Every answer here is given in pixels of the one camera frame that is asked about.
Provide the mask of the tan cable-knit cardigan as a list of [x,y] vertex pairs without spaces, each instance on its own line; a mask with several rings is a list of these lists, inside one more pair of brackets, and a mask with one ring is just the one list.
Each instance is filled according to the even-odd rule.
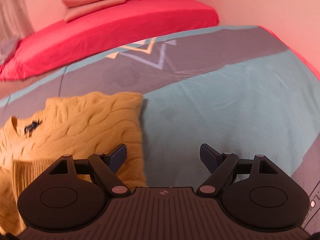
[[92,92],[48,98],[31,117],[10,117],[1,128],[1,232],[17,235],[24,229],[17,198],[64,154],[86,159],[124,144],[127,159],[117,175],[131,190],[145,186],[142,104],[139,93]]

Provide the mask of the blue grey patterned bedsheet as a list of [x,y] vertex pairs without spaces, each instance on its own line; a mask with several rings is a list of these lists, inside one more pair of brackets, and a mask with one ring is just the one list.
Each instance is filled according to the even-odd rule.
[[132,91],[144,95],[150,186],[197,187],[207,143],[241,158],[269,157],[309,195],[304,229],[319,231],[319,79],[261,27],[212,27],[159,36],[69,64],[25,88],[1,88],[1,122],[47,98]]

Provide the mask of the crumpled grey blue cloth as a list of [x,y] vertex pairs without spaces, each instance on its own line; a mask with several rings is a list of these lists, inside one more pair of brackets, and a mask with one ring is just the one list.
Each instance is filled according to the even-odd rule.
[[0,64],[3,65],[7,63],[14,55],[17,46],[20,42],[20,38],[17,36],[12,36],[7,40],[1,41],[0,47]]

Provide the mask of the pink pillow lower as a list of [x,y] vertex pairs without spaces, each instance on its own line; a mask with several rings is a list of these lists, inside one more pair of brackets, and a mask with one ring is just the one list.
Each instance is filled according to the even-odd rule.
[[126,0],[102,0],[66,9],[65,22],[71,22],[93,12],[124,4]]

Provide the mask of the red bed cover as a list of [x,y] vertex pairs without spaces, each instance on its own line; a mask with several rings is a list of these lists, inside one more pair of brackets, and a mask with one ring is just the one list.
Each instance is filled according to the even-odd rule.
[[1,66],[1,80],[24,80],[118,46],[218,23],[216,10],[195,0],[130,0],[24,38]]

